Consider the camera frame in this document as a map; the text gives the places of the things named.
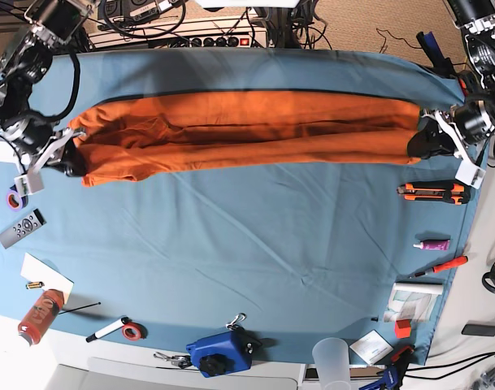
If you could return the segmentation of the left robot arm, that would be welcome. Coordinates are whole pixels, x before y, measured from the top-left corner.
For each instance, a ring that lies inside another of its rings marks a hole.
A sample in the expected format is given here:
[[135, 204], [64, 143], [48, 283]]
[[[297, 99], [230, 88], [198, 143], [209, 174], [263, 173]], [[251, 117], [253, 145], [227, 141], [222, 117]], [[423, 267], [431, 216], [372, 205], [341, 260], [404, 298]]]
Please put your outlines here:
[[448, 110], [422, 110], [408, 153], [460, 159], [456, 180], [479, 189], [485, 175], [482, 161], [495, 137], [495, 2], [449, 1], [446, 8], [460, 32], [469, 68], [457, 72], [431, 33], [418, 33], [417, 41], [435, 69], [458, 81], [464, 101]]

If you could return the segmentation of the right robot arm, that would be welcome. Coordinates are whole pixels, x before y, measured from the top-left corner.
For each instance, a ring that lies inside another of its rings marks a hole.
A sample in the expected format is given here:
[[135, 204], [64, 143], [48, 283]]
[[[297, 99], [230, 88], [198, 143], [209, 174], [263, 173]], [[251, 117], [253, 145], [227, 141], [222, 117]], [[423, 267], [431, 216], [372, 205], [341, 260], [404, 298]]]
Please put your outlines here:
[[[80, 62], [70, 40], [97, 6], [96, 1], [33, 2], [24, 12], [28, 27], [17, 32], [0, 57], [0, 141], [13, 151], [19, 170], [15, 189], [20, 196], [44, 188], [40, 174], [44, 167], [69, 177], [86, 173], [84, 159], [74, 144], [85, 129], [56, 130], [55, 126], [72, 112], [80, 88]], [[31, 109], [28, 99], [60, 49], [65, 49], [72, 61], [72, 92], [60, 113], [44, 115]]]

